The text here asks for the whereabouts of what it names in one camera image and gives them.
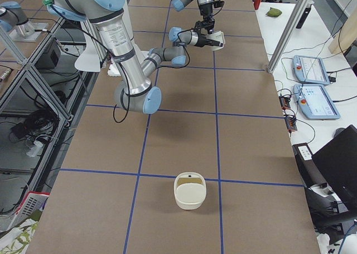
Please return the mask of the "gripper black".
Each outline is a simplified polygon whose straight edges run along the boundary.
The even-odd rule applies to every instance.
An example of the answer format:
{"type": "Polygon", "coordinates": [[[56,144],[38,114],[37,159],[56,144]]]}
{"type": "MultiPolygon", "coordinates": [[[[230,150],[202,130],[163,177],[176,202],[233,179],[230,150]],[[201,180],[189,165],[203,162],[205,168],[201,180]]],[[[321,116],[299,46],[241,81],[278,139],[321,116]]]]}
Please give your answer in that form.
{"type": "Polygon", "coordinates": [[[205,29],[207,33],[214,32],[215,19],[214,15],[201,15],[202,21],[196,21],[194,30],[197,33],[201,33],[201,30],[205,29]]]}
{"type": "Polygon", "coordinates": [[[197,40],[198,47],[211,46],[212,40],[209,40],[206,36],[207,35],[199,34],[197,40]]]}

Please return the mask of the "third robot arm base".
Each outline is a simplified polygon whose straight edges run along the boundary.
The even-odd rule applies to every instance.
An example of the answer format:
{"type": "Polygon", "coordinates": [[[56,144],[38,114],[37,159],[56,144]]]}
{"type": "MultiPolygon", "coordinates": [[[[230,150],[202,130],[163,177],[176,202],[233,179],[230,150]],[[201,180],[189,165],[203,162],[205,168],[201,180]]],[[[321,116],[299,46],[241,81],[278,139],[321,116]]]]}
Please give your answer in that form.
{"type": "Polygon", "coordinates": [[[16,42],[35,42],[48,23],[31,22],[15,1],[1,3],[1,27],[16,42]]]}

